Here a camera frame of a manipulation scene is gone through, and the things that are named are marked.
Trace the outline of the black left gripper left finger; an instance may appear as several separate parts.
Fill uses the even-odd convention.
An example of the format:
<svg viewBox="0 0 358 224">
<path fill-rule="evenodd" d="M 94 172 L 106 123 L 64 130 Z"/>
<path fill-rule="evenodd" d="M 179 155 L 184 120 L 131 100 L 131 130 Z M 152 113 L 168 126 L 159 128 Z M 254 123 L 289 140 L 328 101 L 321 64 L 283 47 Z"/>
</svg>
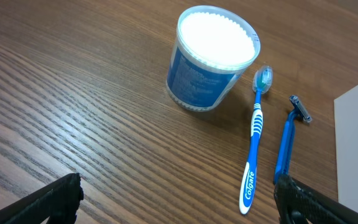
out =
<svg viewBox="0 0 358 224">
<path fill-rule="evenodd" d="M 84 199 L 79 173 L 67 174 L 0 210 L 1 224 L 74 224 Z"/>
</svg>

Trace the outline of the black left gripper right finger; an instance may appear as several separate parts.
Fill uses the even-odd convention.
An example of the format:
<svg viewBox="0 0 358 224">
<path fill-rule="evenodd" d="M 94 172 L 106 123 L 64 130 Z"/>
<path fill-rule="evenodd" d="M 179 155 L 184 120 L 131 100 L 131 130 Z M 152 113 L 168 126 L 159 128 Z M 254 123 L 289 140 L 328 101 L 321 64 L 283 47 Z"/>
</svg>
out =
<svg viewBox="0 0 358 224">
<path fill-rule="evenodd" d="M 281 224 L 358 224 L 357 212 L 289 175 L 283 174 L 278 178 L 273 196 Z"/>
</svg>

